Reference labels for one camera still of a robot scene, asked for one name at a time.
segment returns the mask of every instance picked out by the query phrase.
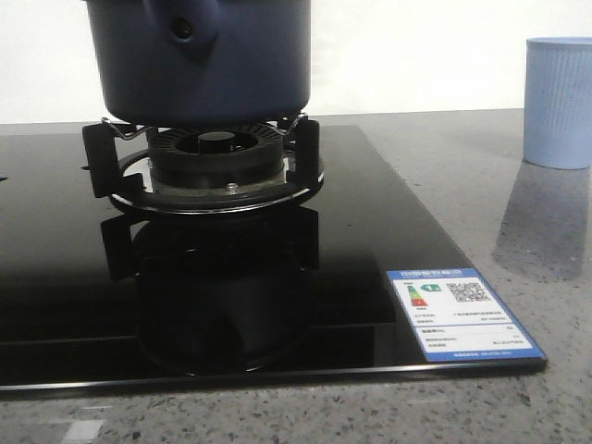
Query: energy efficiency label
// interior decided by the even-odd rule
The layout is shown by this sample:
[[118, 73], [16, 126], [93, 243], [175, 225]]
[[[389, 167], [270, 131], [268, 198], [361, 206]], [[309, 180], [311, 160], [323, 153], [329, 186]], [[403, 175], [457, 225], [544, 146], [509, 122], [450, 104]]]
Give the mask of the energy efficiency label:
[[544, 356], [474, 268], [387, 274], [429, 362]]

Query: navy blue pot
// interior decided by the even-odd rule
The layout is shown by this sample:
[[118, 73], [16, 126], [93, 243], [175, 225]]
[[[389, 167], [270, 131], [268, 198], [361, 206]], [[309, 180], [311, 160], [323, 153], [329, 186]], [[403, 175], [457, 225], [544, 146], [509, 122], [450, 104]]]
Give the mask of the navy blue pot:
[[107, 109], [135, 124], [219, 127], [298, 113], [310, 0], [87, 0]]

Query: light blue cup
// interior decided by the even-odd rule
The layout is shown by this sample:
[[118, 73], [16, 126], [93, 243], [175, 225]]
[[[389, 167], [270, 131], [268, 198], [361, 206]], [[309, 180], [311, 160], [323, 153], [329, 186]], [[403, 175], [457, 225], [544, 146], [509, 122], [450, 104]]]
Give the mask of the light blue cup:
[[592, 37], [526, 41], [524, 160], [542, 167], [592, 165]]

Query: burner cap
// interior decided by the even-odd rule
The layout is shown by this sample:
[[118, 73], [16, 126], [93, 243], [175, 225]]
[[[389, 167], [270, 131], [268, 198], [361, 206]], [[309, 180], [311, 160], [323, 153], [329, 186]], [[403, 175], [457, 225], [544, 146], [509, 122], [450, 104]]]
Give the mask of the burner cap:
[[283, 166], [283, 141], [265, 125], [171, 129], [149, 141], [148, 155], [154, 178], [166, 185], [222, 188], [275, 176]]

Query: granite countertop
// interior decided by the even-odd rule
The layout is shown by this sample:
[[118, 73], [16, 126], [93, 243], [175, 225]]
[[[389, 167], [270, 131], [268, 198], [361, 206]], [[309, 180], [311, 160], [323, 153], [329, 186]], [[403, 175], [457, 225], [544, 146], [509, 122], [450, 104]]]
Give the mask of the granite countertop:
[[589, 170], [522, 164], [521, 110], [319, 120], [366, 133], [545, 351], [547, 370], [6, 401], [2, 442], [592, 442]]

